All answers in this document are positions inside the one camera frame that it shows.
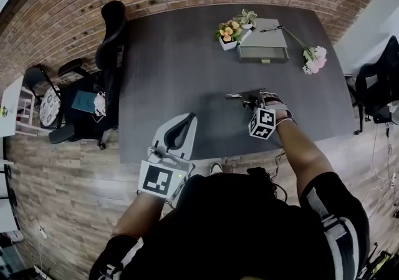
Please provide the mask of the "white pink cloth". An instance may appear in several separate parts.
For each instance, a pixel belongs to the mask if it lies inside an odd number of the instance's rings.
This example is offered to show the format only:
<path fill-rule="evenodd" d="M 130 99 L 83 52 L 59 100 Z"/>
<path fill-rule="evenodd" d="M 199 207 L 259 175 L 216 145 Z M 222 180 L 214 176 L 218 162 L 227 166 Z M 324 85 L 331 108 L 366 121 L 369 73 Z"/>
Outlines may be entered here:
<path fill-rule="evenodd" d="M 94 98 L 94 110 L 96 116 L 106 116 L 105 94 L 98 92 Z"/>

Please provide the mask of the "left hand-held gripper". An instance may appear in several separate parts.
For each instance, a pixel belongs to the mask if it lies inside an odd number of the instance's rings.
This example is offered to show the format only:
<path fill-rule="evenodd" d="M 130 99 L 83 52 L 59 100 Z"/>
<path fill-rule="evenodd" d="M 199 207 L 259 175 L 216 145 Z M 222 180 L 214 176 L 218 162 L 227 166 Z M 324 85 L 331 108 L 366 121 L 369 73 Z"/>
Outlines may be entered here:
<path fill-rule="evenodd" d="M 164 200 L 174 200 L 191 177 L 195 165 L 193 151 L 198 119 L 195 113 L 176 116 L 161 125 L 141 162 L 138 190 Z"/>

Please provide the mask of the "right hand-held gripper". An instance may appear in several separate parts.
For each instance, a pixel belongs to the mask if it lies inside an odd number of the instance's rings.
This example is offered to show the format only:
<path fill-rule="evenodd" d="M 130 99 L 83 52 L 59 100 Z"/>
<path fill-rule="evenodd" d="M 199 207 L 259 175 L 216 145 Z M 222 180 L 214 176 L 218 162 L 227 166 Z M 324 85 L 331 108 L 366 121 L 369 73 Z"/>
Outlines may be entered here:
<path fill-rule="evenodd" d="M 257 97 L 250 97 L 243 100 L 243 107 L 246 110 L 255 111 L 251 121 L 248 124 L 249 135 L 254 138 L 267 140 L 276 128 L 276 110 L 263 109 L 266 106 L 266 91 L 260 90 Z"/>

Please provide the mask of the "black office chair with headrest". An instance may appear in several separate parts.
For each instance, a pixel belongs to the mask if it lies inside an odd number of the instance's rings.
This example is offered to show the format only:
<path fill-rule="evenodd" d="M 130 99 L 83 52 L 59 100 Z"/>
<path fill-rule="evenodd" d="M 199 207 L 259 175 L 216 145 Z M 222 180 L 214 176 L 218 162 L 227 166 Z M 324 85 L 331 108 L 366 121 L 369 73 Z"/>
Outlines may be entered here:
<path fill-rule="evenodd" d="M 62 89 L 64 99 L 65 125 L 49 134 L 52 144 L 76 142 L 81 139 L 96 140 L 100 149 L 104 133 L 118 128 L 119 95 L 122 66 L 118 61 L 123 56 L 127 40 L 127 17 L 121 1 L 106 3 L 101 9 L 105 23 L 105 37 L 95 53 L 95 64 L 99 69 L 93 74 L 86 73 L 81 79 Z M 104 97 L 103 112 L 98 114 L 73 108 L 79 92 L 91 92 Z"/>

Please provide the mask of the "pink flower bouquet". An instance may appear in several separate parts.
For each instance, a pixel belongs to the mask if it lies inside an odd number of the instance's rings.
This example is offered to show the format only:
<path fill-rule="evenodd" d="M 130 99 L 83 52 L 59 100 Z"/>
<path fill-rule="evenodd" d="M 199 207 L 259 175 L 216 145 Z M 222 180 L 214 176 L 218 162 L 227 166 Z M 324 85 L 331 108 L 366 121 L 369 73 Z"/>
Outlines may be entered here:
<path fill-rule="evenodd" d="M 283 30 L 293 37 L 303 49 L 305 59 L 302 70 L 306 75 L 317 74 L 327 62 L 327 49 L 321 46 L 308 46 L 305 42 L 296 37 L 291 31 L 283 27 Z"/>

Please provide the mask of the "dark wooden table white legs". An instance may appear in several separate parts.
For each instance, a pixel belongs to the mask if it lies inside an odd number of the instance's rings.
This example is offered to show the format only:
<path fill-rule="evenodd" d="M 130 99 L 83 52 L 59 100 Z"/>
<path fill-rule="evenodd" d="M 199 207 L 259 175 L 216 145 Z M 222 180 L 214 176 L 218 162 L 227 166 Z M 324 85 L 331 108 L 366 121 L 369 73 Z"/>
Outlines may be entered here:
<path fill-rule="evenodd" d="M 248 6 L 261 18 L 277 19 L 308 46 L 327 49 L 323 68 L 306 75 L 303 49 L 290 35 L 285 63 L 241 62 L 236 50 L 223 50 L 215 39 L 216 29 L 243 8 L 243 4 L 189 7 L 129 22 L 119 103 L 122 163 L 146 159 L 158 127 L 190 112 L 198 118 L 194 160 L 277 149 L 277 135 L 268 140 L 250 137 L 251 112 L 240 101 L 225 98 L 256 89 L 277 94 L 315 141 L 354 132 L 356 121 L 344 74 L 315 12 Z"/>

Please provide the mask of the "white shelf unit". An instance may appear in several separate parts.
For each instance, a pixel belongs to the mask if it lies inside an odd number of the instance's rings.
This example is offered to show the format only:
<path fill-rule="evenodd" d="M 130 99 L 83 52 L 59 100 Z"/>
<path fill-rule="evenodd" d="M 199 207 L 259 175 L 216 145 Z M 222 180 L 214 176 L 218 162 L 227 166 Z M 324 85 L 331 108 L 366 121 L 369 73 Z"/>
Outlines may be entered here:
<path fill-rule="evenodd" d="M 6 141 L 0 137 L 0 235 L 18 243 L 24 236 L 14 210 L 17 207 L 15 192 L 9 184 L 11 165 L 6 159 Z"/>

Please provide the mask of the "person's right hand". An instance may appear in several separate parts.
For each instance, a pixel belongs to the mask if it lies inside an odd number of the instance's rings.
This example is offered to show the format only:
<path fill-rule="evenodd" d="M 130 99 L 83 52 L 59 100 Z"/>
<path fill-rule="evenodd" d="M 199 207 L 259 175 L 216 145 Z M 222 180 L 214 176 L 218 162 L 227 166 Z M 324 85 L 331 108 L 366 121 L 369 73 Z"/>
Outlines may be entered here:
<path fill-rule="evenodd" d="M 266 93 L 267 95 L 266 98 L 264 99 L 266 106 L 264 107 L 264 109 L 275 111 L 276 123 L 279 123 L 281 120 L 287 118 L 293 121 L 292 113 L 288 109 L 287 105 L 283 103 L 282 100 L 275 93 L 271 92 L 266 92 Z"/>

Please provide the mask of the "person's black shirt torso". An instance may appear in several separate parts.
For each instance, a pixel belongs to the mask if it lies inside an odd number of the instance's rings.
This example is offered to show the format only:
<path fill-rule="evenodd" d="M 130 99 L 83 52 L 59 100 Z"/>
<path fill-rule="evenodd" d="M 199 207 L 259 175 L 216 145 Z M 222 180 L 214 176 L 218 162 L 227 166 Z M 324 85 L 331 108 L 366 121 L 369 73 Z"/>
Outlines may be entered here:
<path fill-rule="evenodd" d="M 367 215 L 336 173 L 311 180 L 299 206 L 278 200 L 266 179 L 196 175 L 144 236 L 120 280 L 335 280 L 322 219 L 308 202 L 312 191 L 329 214 L 352 223 L 363 266 Z"/>

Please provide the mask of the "small black metal tool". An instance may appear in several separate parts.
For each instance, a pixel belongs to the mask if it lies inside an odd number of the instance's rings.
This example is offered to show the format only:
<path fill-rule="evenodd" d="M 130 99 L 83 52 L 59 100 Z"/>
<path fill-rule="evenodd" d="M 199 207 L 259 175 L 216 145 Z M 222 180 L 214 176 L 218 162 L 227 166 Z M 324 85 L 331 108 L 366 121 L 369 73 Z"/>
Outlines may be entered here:
<path fill-rule="evenodd" d="M 261 94 L 265 94 L 266 89 L 249 90 L 245 92 L 226 94 L 226 99 L 241 99 L 242 101 L 250 101 L 254 99 L 261 100 Z"/>

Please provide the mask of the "black mesh office chair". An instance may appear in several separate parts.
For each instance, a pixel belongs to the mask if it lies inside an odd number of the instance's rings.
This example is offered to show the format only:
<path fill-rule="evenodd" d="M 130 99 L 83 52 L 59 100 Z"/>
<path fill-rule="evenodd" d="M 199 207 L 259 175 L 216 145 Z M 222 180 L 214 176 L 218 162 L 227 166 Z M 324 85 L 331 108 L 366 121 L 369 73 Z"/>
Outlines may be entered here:
<path fill-rule="evenodd" d="M 399 41 L 395 36 L 389 38 L 375 63 L 360 68 L 354 82 L 347 84 L 359 114 L 359 129 L 354 134 L 363 132 L 364 121 L 399 126 Z"/>

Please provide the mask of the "person's right forearm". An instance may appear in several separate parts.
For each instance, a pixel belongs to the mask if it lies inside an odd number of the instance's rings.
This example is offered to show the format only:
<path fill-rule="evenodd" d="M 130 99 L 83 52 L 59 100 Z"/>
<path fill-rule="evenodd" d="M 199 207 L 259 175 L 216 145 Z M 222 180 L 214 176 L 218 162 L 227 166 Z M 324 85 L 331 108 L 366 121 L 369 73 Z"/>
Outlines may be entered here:
<path fill-rule="evenodd" d="M 280 119 L 276 130 L 296 176 L 297 194 L 300 198 L 315 177 L 333 172 L 334 169 L 317 145 L 292 120 Z"/>

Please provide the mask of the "black waist device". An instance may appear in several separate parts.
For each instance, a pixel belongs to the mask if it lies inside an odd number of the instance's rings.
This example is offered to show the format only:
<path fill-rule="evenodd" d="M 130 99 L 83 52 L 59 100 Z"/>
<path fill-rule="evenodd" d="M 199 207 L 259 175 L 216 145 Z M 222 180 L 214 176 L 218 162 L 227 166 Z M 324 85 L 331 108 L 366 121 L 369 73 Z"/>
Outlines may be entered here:
<path fill-rule="evenodd" d="M 263 167 L 248 168 L 247 173 L 257 180 L 270 180 L 270 174 Z"/>

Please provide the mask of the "person's left forearm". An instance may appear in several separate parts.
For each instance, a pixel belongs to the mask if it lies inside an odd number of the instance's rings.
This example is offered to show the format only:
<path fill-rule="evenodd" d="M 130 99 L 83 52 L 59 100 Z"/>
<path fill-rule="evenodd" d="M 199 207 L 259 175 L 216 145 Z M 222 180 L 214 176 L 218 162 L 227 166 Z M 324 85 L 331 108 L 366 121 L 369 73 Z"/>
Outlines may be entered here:
<path fill-rule="evenodd" d="M 112 236 L 144 237 L 160 220 L 164 205 L 163 198 L 140 193 L 119 219 Z"/>

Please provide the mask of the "black folding chair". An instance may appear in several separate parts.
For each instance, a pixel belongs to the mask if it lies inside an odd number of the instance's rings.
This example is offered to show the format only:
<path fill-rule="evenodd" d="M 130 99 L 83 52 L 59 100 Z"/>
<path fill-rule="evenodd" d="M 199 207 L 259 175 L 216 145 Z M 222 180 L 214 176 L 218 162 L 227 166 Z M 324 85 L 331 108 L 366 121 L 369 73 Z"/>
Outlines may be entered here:
<path fill-rule="evenodd" d="M 41 106 L 41 100 L 45 92 L 47 91 L 48 88 L 52 87 L 54 89 L 55 86 L 52 83 L 50 77 L 45 72 L 43 66 L 41 66 L 40 64 L 30 67 L 26 70 L 22 84 L 24 87 L 29 89 L 34 94 L 35 100 L 37 101 L 37 105 L 39 106 L 39 111 Z M 47 88 L 43 94 L 39 94 L 36 90 L 36 87 L 42 84 L 46 84 Z M 45 127 L 41 124 L 42 128 L 50 130 L 61 128 L 64 119 L 64 103 L 63 103 L 63 93 L 61 91 L 61 88 L 60 88 L 60 99 L 61 99 L 61 107 L 55 122 L 50 127 Z"/>

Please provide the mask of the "small green potted plant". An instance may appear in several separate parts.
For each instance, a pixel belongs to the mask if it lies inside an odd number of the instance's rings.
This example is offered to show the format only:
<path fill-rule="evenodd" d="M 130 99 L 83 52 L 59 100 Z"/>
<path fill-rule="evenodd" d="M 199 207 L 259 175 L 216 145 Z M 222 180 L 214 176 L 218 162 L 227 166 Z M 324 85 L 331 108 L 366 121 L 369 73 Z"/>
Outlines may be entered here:
<path fill-rule="evenodd" d="M 243 29 L 252 29 L 256 27 L 256 18 L 257 14 L 254 11 L 242 9 L 241 13 L 234 17 L 233 20 L 236 21 Z"/>

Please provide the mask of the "grey drawer box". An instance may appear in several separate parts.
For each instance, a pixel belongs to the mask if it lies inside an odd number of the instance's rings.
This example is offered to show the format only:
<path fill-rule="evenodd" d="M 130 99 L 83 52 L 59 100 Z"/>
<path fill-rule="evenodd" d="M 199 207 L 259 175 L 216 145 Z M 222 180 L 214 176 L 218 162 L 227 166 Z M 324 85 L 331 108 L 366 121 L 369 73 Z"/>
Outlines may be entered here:
<path fill-rule="evenodd" d="M 238 45 L 238 55 L 241 62 L 256 62 L 261 64 L 285 63 L 289 56 L 287 43 L 282 29 L 277 31 L 260 31 L 270 27 L 281 26 L 277 19 L 256 18 L 256 27 L 252 33 Z"/>

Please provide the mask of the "small white side table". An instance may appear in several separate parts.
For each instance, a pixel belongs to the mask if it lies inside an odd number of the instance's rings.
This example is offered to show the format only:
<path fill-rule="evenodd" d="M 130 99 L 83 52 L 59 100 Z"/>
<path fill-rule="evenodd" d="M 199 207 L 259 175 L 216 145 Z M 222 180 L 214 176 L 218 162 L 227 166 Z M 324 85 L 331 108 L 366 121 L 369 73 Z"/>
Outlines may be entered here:
<path fill-rule="evenodd" d="M 0 116 L 0 137 L 10 137 L 17 133 L 36 137 L 32 129 L 34 114 L 34 94 L 23 86 L 24 76 L 20 76 L 2 94 L 0 108 L 7 108 L 7 117 Z"/>

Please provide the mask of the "teal notebook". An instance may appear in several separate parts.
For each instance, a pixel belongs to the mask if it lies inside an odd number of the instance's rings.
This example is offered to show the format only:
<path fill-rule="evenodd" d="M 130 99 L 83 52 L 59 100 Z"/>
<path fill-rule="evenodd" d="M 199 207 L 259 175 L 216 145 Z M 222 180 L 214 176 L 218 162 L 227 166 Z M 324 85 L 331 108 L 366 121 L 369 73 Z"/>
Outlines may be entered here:
<path fill-rule="evenodd" d="M 95 113 L 94 100 L 97 94 L 78 90 L 74 101 L 72 102 L 72 108 L 88 113 Z"/>

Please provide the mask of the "orange flowers in white pot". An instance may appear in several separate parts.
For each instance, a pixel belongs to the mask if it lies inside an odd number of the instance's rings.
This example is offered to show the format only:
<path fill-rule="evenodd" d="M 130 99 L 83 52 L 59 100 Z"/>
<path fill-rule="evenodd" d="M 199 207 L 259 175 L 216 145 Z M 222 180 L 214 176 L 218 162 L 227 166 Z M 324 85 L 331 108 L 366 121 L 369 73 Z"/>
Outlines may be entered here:
<path fill-rule="evenodd" d="M 228 51 L 240 45 L 250 33 L 252 33 L 252 29 L 244 29 L 238 22 L 230 20 L 219 24 L 216 38 L 223 50 Z"/>

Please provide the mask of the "patterned round seat cushion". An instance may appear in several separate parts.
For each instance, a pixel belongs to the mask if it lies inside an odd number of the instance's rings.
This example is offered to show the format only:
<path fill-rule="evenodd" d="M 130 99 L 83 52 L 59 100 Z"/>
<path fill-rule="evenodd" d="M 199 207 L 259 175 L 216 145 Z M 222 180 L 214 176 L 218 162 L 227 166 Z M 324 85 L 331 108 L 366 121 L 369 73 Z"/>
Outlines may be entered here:
<path fill-rule="evenodd" d="M 39 111 L 41 124 L 50 127 L 56 120 L 61 107 L 60 88 L 55 85 L 54 89 L 48 88 L 45 92 Z"/>

